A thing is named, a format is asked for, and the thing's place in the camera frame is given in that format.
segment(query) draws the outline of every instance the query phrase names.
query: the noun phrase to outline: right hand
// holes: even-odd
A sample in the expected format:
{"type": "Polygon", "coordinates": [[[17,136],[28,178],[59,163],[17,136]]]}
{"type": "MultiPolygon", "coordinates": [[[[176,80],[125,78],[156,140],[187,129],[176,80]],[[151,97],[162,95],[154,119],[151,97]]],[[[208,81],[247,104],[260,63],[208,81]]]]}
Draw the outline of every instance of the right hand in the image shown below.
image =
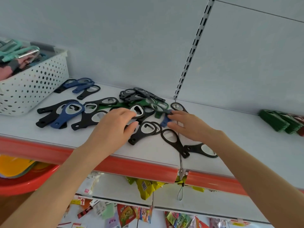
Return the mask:
{"type": "Polygon", "coordinates": [[[168,118],[182,123],[183,126],[174,122],[168,122],[167,126],[193,141],[206,144],[217,131],[193,114],[179,110],[173,110],[172,113],[173,115],[168,115],[168,118]]]}

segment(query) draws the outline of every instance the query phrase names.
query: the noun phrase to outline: white wall panel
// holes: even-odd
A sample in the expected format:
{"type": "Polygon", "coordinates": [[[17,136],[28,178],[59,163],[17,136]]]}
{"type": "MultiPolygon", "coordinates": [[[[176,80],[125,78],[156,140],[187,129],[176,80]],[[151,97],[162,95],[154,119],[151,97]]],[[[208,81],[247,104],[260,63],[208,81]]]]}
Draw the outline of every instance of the white wall panel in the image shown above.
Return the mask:
{"type": "Polygon", "coordinates": [[[70,50],[74,77],[172,97],[208,0],[2,0],[0,34],[70,50]]]}
{"type": "Polygon", "coordinates": [[[304,114],[304,23],[215,2],[178,99],[304,114]]]}
{"type": "Polygon", "coordinates": [[[220,0],[278,16],[304,21],[304,0],[220,0]]]}

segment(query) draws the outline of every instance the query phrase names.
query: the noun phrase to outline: perforated basket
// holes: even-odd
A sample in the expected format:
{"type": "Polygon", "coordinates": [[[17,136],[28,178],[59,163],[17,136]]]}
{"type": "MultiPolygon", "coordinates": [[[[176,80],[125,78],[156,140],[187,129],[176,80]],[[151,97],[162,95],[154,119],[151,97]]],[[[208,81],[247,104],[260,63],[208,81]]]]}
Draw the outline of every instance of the perforated basket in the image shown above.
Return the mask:
{"type": "Polygon", "coordinates": [[[0,115],[26,114],[69,78],[67,52],[53,51],[55,56],[0,81],[0,115]]]}

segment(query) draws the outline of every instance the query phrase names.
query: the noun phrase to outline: barcode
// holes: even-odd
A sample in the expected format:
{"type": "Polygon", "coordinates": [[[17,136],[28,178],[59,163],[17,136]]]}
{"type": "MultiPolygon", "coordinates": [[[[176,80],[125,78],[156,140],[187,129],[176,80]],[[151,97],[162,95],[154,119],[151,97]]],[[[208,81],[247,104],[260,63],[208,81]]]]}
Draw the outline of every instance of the barcode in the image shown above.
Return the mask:
{"type": "Polygon", "coordinates": [[[145,191],[147,189],[147,185],[144,181],[142,181],[141,186],[142,186],[143,191],[145,191]]]}

